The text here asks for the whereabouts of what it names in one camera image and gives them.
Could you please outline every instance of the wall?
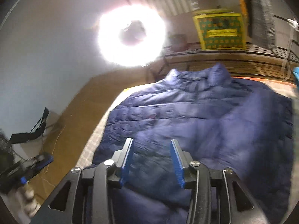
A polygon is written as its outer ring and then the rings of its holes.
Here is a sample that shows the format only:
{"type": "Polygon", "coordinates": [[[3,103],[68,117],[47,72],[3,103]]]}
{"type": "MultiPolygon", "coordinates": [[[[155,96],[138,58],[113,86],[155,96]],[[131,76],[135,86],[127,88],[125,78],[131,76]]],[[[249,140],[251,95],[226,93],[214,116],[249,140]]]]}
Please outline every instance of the wall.
{"type": "MultiPolygon", "coordinates": [[[[0,31],[0,128],[30,131],[44,107],[60,115],[94,75],[116,66],[97,45],[99,16],[125,0],[21,0],[0,31]]],[[[16,145],[24,158],[40,143],[16,145]]]]}

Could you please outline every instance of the metal screw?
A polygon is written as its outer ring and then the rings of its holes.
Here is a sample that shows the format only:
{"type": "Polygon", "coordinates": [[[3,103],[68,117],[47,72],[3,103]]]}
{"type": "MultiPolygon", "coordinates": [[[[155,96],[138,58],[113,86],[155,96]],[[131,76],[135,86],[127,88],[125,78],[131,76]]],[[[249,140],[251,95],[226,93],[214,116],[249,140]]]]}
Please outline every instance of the metal screw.
{"type": "Polygon", "coordinates": [[[78,173],[81,170],[81,168],[79,167],[74,167],[73,169],[71,169],[72,173],[78,173]]]}
{"type": "Polygon", "coordinates": [[[200,165],[199,161],[191,161],[190,164],[194,167],[198,167],[200,165]]]}
{"type": "Polygon", "coordinates": [[[112,159],[108,159],[108,160],[106,160],[106,161],[104,162],[104,164],[105,164],[106,166],[110,166],[110,165],[113,165],[113,164],[114,164],[114,161],[113,161],[112,159]]]}
{"type": "Polygon", "coordinates": [[[231,168],[229,168],[229,167],[226,167],[225,169],[224,169],[224,171],[226,172],[226,173],[229,173],[229,174],[232,174],[234,171],[231,169],[231,168]]]}

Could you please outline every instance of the puffer jacket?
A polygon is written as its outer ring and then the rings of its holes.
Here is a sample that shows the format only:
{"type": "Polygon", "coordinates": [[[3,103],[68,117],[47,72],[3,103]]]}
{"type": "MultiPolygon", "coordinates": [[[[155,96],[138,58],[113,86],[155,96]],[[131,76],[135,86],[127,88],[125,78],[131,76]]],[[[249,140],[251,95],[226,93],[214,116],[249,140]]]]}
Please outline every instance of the puffer jacket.
{"type": "Polygon", "coordinates": [[[171,139],[209,168],[231,167],[271,223],[288,208],[293,164],[292,102],[263,83],[231,78],[222,64],[171,70],[113,109],[95,151],[98,165],[134,139],[125,188],[114,190],[116,223],[186,222],[190,191],[177,183],[171,139]]]}

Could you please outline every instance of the bed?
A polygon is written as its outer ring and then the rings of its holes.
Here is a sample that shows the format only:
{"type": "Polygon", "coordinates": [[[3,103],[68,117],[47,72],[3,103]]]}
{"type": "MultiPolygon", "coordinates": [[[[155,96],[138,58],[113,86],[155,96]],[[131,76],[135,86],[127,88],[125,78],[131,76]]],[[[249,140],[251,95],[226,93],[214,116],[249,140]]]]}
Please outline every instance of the bed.
{"type": "MultiPolygon", "coordinates": [[[[293,170],[292,170],[292,186],[291,186],[291,194],[290,194],[290,198],[289,198],[289,209],[285,216],[285,219],[286,219],[299,200],[299,159],[297,157],[297,155],[299,154],[299,138],[297,137],[297,134],[296,134],[297,130],[298,130],[297,128],[299,126],[299,118],[298,118],[299,100],[297,98],[296,88],[295,88],[295,85],[288,83],[288,82],[280,82],[280,81],[260,79],[260,78],[245,78],[245,79],[251,79],[251,80],[263,82],[264,84],[268,85],[270,88],[272,88],[277,93],[293,99],[293,109],[294,109],[293,134],[294,134],[295,158],[294,158],[294,164],[293,164],[293,170]]],[[[151,85],[152,84],[146,84],[146,85],[128,88],[128,89],[123,90],[119,94],[119,96],[114,100],[112,105],[105,112],[105,114],[102,117],[102,119],[100,120],[99,124],[96,126],[95,130],[93,131],[91,137],[89,138],[86,146],[84,147],[84,149],[78,159],[77,166],[84,168],[84,167],[90,166],[92,164],[92,158],[94,155],[94,151],[96,150],[99,143],[101,142],[109,113],[117,105],[119,105],[124,99],[126,99],[128,96],[130,96],[131,94],[133,94],[137,91],[148,88],[151,85]]]]}

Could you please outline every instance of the wooden floor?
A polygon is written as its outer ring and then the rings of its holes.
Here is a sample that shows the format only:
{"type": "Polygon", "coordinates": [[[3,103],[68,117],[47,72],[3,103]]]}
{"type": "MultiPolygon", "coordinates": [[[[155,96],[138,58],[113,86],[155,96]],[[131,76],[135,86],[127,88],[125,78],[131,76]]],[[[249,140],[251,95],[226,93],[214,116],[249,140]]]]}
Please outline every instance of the wooden floor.
{"type": "MultiPolygon", "coordinates": [[[[216,63],[211,61],[212,59],[212,56],[193,58],[193,61],[188,58],[188,63],[170,60],[172,63],[161,74],[164,77],[171,68],[202,70],[216,63]]],[[[279,81],[283,78],[279,62],[267,59],[264,63],[258,63],[255,62],[257,59],[252,57],[239,58],[239,62],[227,61],[225,57],[222,59],[232,76],[252,77],[253,74],[260,74],[261,78],[273,77],[279,81]]],[[[161,61],[155,63],[153,71],[159,70],[161,65],[161,61]]],[[[148,67],[128,68],[92,78],[80,90],[61,115],[58,121],[60,128],[50,133],[45,141],[44,149],[53,154],[53,163],[30,181],[40,203],[43,203],[66,173],[75,166],[91,133],[116,96],[125,88],[152,82],[154,78],[148,67]]]]}

